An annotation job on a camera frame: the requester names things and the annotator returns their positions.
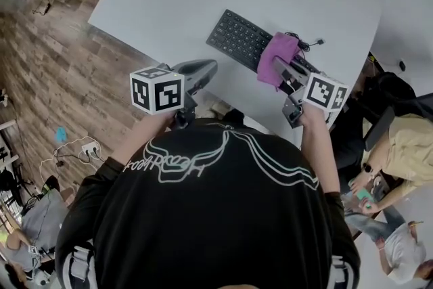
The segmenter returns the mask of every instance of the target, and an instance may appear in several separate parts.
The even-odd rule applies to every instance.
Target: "pink cloth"
[[[290,63],[299,51],[298,39],[296,37],[278,32],[262,53],[257,68],[257,79],[272,86],[279,87],[283,79],[273,68],[273,58],[277,55],[285,62]]]

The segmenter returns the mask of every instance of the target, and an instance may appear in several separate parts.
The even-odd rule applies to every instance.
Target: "desk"
[[[300,143],[281,113],[285,95],[205,44],[225,9],[273,34],[294,31],[306,42],[324,38],[307,60],[353,86],[371,47],[384,0],[100,0],[89,23],[159,62],[215,59],[207,90],[274,133]]]

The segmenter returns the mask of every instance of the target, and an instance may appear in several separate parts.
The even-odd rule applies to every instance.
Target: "wooden floor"
[[[26,155],[17,127],[3,134],[38,186],[41,161],[61,145],[55,140],[58,127],[65,128],[68,141],[86,135],[98,140],[106,158],[143,116],[131,105],[129,73],[155,64],[87,23],[98,0],[50,0],[45,16],[32,12],[40,1],[0,0],[0,88],[16,107]],[[12,118],[12,106],[0,108],[0,120]],[[87,142],[69,145],[60,155],[77,155]],[[73,157],[64,161],[58,168],[62,187],[95,172]],[[54,161],[43,163],[41,172],[44,180],[57,175]]]

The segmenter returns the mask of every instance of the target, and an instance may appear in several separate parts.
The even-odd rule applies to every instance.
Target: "yellow shirt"
[[[364,121],[363,133],[371,124]],[[428,119],[408,114],[396,117],[389,128],[390,150],[382,171],[400,177],[403,195],[415,188],[433,182],[433,123]],[[364,152],[363,162],[367,162],[369,152]]]

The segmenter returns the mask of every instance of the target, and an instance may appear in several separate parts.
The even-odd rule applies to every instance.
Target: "person in yellow shirt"
[[[364,124],[363,132],[368,128]],[[363,170],[350,189],[359,192],[381,170],[405,182],[379,202],[371,203],[371,208],[364,207],[364,213],[379,212],[417,187],[433,182],[433,123],[414,114],[396,117],[376,146],[364,153]]]

